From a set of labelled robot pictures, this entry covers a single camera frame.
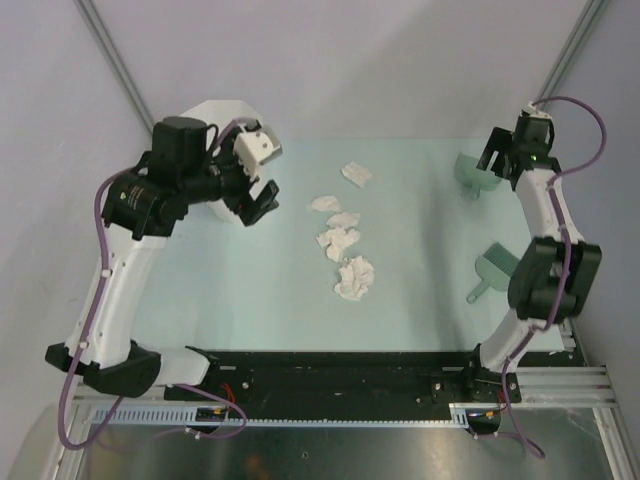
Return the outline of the green hand brush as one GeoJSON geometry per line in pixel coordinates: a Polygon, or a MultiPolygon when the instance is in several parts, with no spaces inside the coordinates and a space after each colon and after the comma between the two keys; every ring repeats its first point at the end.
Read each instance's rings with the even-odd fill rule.
{"type": "Polygon", "coordinates": [[[475,303],[488,289],[505,293],[518,264],[518,257],[501,243],[493,243],[476,259],[475,272],[480,283],[467,295],[467,303],[475,303]]]}

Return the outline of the green plastic dustpan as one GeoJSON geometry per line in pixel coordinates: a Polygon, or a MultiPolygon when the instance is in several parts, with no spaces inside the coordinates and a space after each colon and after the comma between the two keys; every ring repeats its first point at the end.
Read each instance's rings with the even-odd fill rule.
{"type": "Polygon", "coordinates": [[[477,167],[475,157],[459,153],[454,164],[454,178],[462,185],[469,200],[478,200],[482,192],[495,191],[501,182],[492,171],[477,167]]]}

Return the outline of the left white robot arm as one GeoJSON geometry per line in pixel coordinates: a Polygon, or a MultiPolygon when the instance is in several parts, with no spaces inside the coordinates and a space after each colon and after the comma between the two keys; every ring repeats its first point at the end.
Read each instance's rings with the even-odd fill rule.
{"type": "Polygon", "coordinates": [[[190,206],[221,201],[245,226],[277,208],[275,181],[251,190],[281,152],[273,130],[257,119],[237,119],[224,130],[184,116],[156,123],[138,163],[99,187],[94,296],[67,340],[47,348],[46,362],[107,395],[137,398],[155,386],[184,384],[199,399],[214,397],[221,387],[214,357],[194,347],[142,346],[131,337],[135,313],[155,260],[190,206]]]}

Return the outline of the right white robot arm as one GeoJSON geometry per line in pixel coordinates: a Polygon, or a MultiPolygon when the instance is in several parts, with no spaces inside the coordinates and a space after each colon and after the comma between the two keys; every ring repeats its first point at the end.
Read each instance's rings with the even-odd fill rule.
{"type": "Polygon", "coordinates": [[[552,117],[528,105],[512,130],[496,127],[477,168],[507,181],[531,236],[507,288],[509,310],[478,347],[481,366],[461,376],[463,393],[484,401],[497,389],[495,373],[511,373],[532,339],[583,309],[601,260],[571,218],[562,191],[565,171],[552,156],[552,117]]]}

